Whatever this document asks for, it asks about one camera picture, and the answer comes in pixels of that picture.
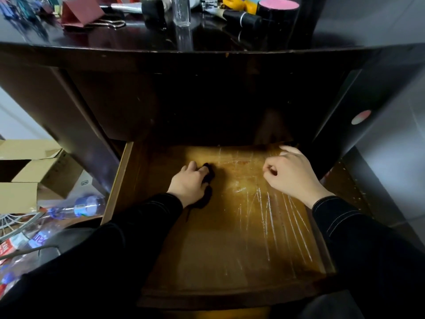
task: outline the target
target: black cloth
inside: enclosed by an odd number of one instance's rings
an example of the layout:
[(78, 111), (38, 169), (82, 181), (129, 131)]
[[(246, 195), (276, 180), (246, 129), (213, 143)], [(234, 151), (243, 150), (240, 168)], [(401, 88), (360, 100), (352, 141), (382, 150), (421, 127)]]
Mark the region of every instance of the black cloth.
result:
[[(1, 318), (15, 317), (22, 307), (39, 311), (43, 302), (68, 313), (131, 311), (181, 212), (177, 198), (159, 194), (118, 214), (80, 245), (23, 275), (0, 301)], [(366, 318), (406, 314), (421, 305), (424, 254), (335, 196), (318, 201), (313, 217)]]

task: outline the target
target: drawer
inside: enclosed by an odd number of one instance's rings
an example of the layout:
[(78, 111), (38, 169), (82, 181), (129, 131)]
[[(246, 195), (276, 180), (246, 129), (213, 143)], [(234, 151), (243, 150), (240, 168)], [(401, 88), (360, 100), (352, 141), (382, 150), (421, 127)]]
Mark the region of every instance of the drawer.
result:
[(278, 153), (272, 144), (160, 150), (126, 144), (103, 223), (166, 192), (189, 161), (215, 167), (209, 204), (183, 211), (142, 288), (139, 306), (254, 307), (318, 295), (329, 287), (334, 270), (325, 266), (323, 241), (305, 206), (263, 178), (265, 158)]

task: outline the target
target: pink lid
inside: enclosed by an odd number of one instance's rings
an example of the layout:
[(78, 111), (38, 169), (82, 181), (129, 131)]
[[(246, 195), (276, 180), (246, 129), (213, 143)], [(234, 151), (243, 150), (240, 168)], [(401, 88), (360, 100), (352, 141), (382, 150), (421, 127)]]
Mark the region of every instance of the pink lid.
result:
[(261, 0), (260, 5), (275, 10), (294, 10), (300, 5), (291, 0)]

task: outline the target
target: scratched wooden surface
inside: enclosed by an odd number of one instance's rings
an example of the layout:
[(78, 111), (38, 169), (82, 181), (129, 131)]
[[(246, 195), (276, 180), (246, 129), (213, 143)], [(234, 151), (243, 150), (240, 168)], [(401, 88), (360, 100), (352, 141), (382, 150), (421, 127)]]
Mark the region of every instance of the scratched wooden surface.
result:
[(263, 178), (265, 158), (278, 153), (277, 146), (170, 147), (152, 157), (143, 196), (165, 192), (191, 160), (213, 163), (216, 177), (210, 203), (183, 211), (167, 236), (145, 294), (255, 291), (325, 276), (304, 205)]

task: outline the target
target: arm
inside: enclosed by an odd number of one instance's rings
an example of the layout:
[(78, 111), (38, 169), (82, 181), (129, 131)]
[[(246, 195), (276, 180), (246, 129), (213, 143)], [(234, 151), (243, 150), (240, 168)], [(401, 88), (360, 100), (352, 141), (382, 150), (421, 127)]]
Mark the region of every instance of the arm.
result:
[(162, 243), (184, 207), (203, 197), (207, 167), (194, 161), (173, 177), (167, 193), (118, 214), (86, 241), (22, 276), (0, 301), (0, 313), (50, 304), (83, 309), (130, 308)]
[(394, 230), (328, 192), (299, 150), (281, 149), (279, 157), (266, 160), (264, 177), (312, 209), (338, 272), (363, 314), (378, 318), (420, 305), (425, 255)]

